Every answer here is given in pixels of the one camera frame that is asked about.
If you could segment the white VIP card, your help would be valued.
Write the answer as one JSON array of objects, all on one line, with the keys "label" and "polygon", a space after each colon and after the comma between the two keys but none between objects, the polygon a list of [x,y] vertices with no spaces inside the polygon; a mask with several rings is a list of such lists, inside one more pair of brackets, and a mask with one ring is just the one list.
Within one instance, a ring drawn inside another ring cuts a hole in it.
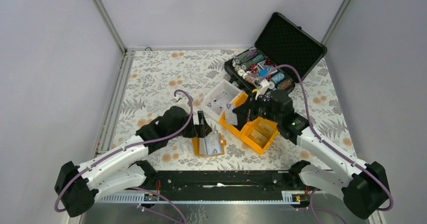
[{"label": "white VIP card", "polygon": [[226,124],[237,126],[238,125],[238,117],[237,114],[233,112],[235,109],[235,104],[227,103],[225,106],[224,114]]},{"label": "white VIP card", "polygon": [[208,135],[204,138],[205,153],[208,156],[220,155],[224,153],[223,145],[218,134]]}]

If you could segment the orange card holder wallet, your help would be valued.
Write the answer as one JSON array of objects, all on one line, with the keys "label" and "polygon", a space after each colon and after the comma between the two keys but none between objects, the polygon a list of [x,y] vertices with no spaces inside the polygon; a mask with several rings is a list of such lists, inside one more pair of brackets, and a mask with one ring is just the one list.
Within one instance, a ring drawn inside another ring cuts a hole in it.
[{"label": "orange card holder wallet", "polygon": [[226,140],[220,133],[212,133],[205,138],[191,139],[194,154],[199,157],[216,157],[225,154]]}]

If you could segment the yellow divided plastic bin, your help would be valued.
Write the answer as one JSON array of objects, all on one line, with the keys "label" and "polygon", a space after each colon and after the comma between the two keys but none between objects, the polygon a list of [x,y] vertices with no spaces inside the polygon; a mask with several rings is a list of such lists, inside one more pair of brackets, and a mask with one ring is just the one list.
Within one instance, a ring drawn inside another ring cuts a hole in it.
[{"label": "yellow divided plastic bin", "polygon": [[237,125],[228,124],[225,112],[222,113],[219,119],[220,125],[260,155],[268,149],[278,135],[277,123],[261,117],[248,121],[247,117],[238,114],[237,122]]}]

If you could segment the clear plastic card bin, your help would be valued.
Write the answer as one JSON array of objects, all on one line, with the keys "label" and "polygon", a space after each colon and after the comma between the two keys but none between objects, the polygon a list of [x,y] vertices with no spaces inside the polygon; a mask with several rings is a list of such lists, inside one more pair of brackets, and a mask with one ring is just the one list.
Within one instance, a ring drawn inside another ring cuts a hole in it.
[{"label": "clear plastic card bin", "polygon": [[204,97],[200,109],[219,122],[224,108],[232,103],[243,91],[227,80],[222,80]]}]

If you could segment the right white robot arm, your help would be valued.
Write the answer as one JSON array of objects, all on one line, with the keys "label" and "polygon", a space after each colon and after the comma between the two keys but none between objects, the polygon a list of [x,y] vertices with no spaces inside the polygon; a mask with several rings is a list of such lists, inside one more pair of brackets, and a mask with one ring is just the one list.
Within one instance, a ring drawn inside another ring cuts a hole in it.
[{"label": "right white robot arm", "polygon": [[355,216],[367,219],[375,211],[389,211],[394,206],[385,168],[348,154],[313,126],[309,116],[295,112],[293,101],[286,91],[271,93],[268,101],[252,93],[243,104],[232,111],[247,121],[257,118],[277,124],[281,136],[313,153],[331,170],[324,171],[307,161],[299,161],[289,175],[290,186],[301,190],[306,185],[318,188],[341,199]]}]

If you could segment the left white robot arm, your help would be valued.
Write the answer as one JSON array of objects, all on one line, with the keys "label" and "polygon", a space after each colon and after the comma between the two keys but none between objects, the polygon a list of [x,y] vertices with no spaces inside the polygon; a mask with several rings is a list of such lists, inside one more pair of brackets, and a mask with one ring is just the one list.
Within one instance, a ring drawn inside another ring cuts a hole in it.
[{"label": "left white robot arm", "polygon": [[75,165],[69,161],[60,168],[54,190],[57,212],[76,217],[101,198],[130,187],[151,189],[156,184],[154,173],[144,170],[138,161],[165,147],[176,136],[205,137],[212,128],[204,112],[198,111],[198,124],[180,106],[172,106],[162,116],[142,126],[127,141],[92,160]]}]

